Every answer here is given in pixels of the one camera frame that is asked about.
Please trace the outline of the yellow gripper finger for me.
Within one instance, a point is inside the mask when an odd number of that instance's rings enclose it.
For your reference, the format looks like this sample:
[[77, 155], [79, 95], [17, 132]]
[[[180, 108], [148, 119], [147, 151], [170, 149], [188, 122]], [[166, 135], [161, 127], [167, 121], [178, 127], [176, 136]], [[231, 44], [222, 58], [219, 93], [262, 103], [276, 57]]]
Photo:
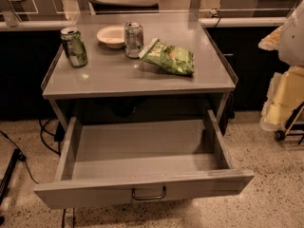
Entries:
[[296, 109], [304, 102], [304, 67], [275, 74], [274, 106]]
[[293, 110], [282, 104], [268, 104], [263, 106], [259, 125], [266, 131], [277, 131], [284, 128]]

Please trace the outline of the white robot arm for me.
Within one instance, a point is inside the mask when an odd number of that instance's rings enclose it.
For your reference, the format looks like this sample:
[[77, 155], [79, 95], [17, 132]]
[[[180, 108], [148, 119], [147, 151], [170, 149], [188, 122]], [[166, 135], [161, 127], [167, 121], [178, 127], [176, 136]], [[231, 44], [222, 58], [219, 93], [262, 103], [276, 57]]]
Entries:
[[287, 71], [276, 72], [271, 79], [259, 121], [263, 130], [281, 130], [304, 102], [304, 1], [282, 26], [264, 37], [258, 47], [277, 50], [279, 60], [289, 66]]

